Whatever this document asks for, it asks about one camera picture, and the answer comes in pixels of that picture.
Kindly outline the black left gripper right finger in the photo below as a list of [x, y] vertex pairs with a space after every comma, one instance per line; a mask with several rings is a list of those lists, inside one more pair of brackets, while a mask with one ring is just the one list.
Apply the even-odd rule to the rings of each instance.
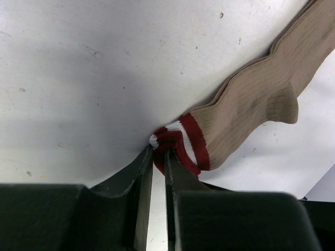
[[191, 217], [199, 214], [195, 199], [212, 189], [190, 173], [172, 149], [165, 152], [164, 170], [168, 250], [191, 250], [189, 244], [195, 233]]

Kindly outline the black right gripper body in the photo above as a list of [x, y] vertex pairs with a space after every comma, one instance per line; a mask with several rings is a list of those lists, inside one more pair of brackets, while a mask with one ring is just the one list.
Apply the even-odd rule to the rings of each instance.
[[287, 193], [226, 193], [216, 229], [223, 250], [334, 250], [334, 203], [298, 200]]

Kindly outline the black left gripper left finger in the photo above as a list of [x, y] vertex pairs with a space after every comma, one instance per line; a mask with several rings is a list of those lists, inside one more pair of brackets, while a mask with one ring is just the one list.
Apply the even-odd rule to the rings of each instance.
[[153, 150], [145, 147], [126, 167], [90, 188], [99, 250], [145, 250], [149, 225]]

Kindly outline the tan sock with maroon cuff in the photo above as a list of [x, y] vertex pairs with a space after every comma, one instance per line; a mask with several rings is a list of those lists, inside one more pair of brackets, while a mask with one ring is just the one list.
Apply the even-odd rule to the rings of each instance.
[[155, 166], [164, 171], [172, 149], [192, 174], [220, 167], [261, 124], [294, 124], [298, 96], [334, 50], [334, 1], [310, 1], [273, 42], [267, 56], [231, 75], [208, 104], [150, 137]]

